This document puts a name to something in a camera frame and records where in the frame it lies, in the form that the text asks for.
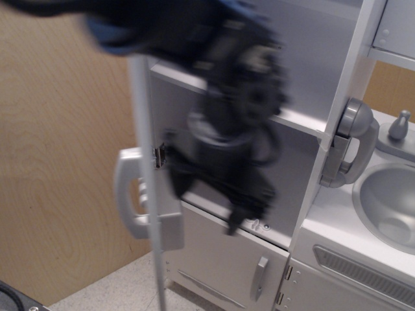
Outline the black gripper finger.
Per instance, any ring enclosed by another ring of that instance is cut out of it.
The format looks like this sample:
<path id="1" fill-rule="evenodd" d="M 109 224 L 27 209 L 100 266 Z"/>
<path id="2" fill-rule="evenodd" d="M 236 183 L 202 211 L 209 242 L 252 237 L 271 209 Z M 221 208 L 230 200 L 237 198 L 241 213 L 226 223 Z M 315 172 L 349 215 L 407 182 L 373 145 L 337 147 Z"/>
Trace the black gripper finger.
<path id="1" fill-rule="evenodd" d="M 251 212 L 247 208 L 240 205 L 234 205 L 228 217 L 228 228 L 226 230 L 226 235 L 233 236 L 241 224 L 247 218 L 251 217 Z"/>
<path id="2" fill-rule="evenodd" d="M 169 165 L 169 177 L 172 191 L 177 198 L 181 198 L 200 177 L 202 169 L 192 163 L 173 163 Z"/>

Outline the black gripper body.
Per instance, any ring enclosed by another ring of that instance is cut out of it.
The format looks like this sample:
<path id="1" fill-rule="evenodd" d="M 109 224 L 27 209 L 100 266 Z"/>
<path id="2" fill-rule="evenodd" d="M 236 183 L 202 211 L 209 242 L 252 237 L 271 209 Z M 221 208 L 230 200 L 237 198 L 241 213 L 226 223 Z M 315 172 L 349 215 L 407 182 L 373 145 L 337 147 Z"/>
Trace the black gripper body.
<path id="1" fill-rule="evenodd" d="M 167 168 L 173 163 L 192 163 L 202 169 L 202 181 L 227 197 L 229 202 L 262 217 L 276 196 L 276 190 L 260 167 L 278 158 L 279 140 L 270 128 L 242 133 L 230 141 L 210 141 L 189 130 L 164 133 Z"/>

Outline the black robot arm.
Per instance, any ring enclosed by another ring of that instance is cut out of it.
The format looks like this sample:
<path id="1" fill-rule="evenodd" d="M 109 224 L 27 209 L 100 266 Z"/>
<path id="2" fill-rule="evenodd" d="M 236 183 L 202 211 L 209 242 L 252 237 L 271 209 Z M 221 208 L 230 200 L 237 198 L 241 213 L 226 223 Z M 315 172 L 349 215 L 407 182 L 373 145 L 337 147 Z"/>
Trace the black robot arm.
<path id="1" fill-rule="evenodd" d="M 82 14 L 108 53 L 171 62 L 206 81 L 185 130 L 165 132 L 173 191 L 196 180 L 227 197 L 228 234 L 260 219 L 275 198 L 260 167 L 276 161 L 280 143 L 269 119 L 286 101 L 278 43 L 261 18 L 238 1 L 9 1 L 40 17 Z"/>

